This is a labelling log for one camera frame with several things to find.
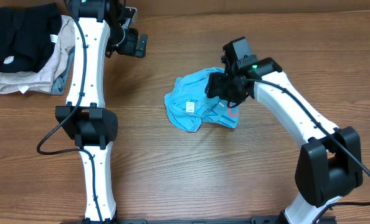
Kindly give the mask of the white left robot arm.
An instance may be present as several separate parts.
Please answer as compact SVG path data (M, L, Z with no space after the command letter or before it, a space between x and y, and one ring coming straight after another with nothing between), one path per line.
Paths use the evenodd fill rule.
M130 26L137 10L126 1L69 1L67 6L75 18L74 67L66 103L56 107L55 117L82 158L87 194L82 223L118 223L110 164L118 117L105 106L105 59L115 52L145 57L148 36Z

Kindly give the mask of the light blue t-shirt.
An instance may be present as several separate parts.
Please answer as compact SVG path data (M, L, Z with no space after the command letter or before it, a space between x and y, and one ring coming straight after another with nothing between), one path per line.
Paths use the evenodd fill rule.
M164 104L170 122L177 128L195 133L203 122L217 123L235 129L239 123L239 108L229 108L225 100L208 98L205 89L209 75L224 72L211 67L178 77L171 92L165 94Z

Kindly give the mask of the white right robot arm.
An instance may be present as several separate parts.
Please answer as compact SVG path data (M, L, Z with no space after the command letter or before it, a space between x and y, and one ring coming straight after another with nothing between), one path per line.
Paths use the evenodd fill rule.
M300 154L295 172L299 194L278 216L253 217L252 223L335 223L319 216L363 183L361 141L352 128L339 128L315 110L290 83L281 66L259 60L245 37L223 47L223 72L209 76L208 98L219 97L235 108L247 97L268 108L289 132Z

